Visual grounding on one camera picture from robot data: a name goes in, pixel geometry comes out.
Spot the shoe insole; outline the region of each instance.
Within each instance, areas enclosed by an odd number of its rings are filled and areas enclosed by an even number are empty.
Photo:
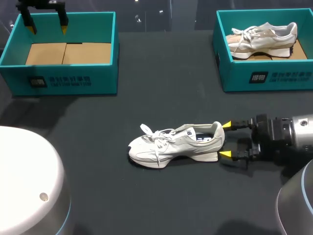
[[[199,142],[209,141],[214,137],[212,134],[196,134],[196,139]]]

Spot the shoe box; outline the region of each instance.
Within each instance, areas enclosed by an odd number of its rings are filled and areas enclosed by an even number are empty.
[[[254,54],[232,58],[226,35],[269,22],[274,26],[297,23],[298,38],[289,58]],[[313,90],[313,12],[310,9],[217,11],[213,49],[225,92]]]
[[[116,94],[119,39],[115,12],[31,14],[37,34],[18,16],[0,58],[14,96]]]

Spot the sneaker sole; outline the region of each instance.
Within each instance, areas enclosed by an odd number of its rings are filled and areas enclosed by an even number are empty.
[[[247,53],[237,53],[237,52],[230,52],[230,54],[239,59],[247,59],[254,53],[262,52],[265,54],[268,54],[270,56],[275,56],[275,57],[290,57],[291,48],[283,48],[283,49],[271,49],[271,48],[263,48],[260,50],[255,50],[253,52],[247,52]]]
[[[196,156],[190,156],[189,158],[191,158],[195,161],[198,161],[198,162],[217,162],[219,160],[217,152],[206,153],[206,154],[201,154],[201,155],[196,155]],[[137,163],[139,165],[143,165],[145,167],[165,168],[169,164],[169,162],[174,158],[162,161],[159,164],[157,164],[157,162],[155,162],[155,163],[141,162],[141,161],[137,161],[131,157],[130,157],[130,159],[132,159],[135,163]]]

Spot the logo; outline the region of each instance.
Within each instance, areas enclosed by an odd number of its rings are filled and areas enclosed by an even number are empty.
[[[29,83],[34,88],[47,87],[43,76],[28,77]]]
[[[265,83],[268,72],[253,72],[249,83]]]

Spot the cardboard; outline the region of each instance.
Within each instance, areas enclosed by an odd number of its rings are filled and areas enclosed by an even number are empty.
[[[289,58],[272,57],[272,60],[307,60],[307,57],[297,39],[293,45],[293,52]]]
[[[66,45],[66,43],[32,44],[26,65],[60,65]]]
[[[109,64],[111,43],[67,44],[63,64]]]
[[[26,65],[109,64],[111,43],[32,44]]]

